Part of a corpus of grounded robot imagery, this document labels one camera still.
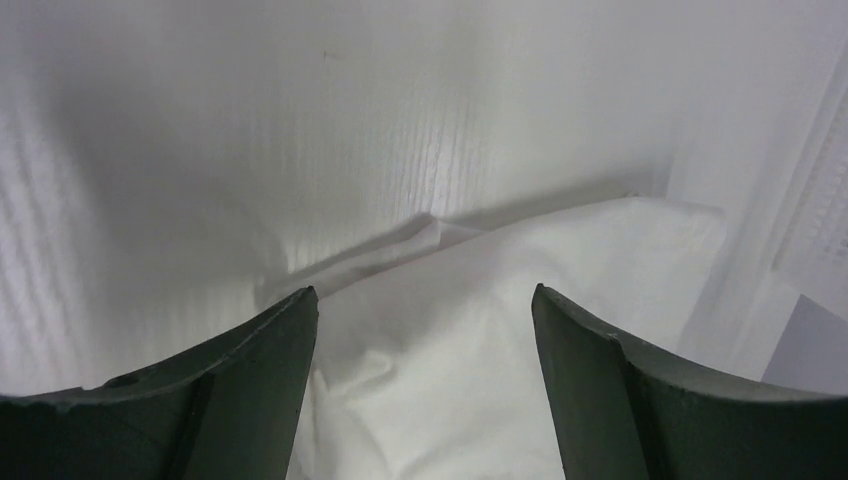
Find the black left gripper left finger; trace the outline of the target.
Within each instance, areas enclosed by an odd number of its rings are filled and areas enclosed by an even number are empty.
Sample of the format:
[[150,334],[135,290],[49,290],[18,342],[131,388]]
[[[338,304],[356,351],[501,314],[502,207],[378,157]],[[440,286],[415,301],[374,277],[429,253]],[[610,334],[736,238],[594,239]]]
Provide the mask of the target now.
[[5,479],[282,479],[317,336],[300,289],[103,386],[1,399]]

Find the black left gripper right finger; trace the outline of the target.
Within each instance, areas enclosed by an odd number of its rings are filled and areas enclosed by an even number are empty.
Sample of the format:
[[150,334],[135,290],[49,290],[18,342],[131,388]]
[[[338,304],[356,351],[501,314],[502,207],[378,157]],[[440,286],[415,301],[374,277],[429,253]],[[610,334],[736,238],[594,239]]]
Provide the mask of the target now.
[[697,364],[545,285],[532,318],[567,478],[846,477],[845,397]]

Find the white t shirt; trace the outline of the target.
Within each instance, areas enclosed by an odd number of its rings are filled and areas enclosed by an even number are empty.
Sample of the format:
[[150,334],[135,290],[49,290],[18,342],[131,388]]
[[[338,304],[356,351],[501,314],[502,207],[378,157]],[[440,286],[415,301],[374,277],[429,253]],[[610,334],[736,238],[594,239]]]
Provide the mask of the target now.
[[311,286],[312,366],[291,479],[560,479],[531,314],[545,284],[675,347],[727,225],[714,208],[626,197],[498,229],[430,216],[268,279]]

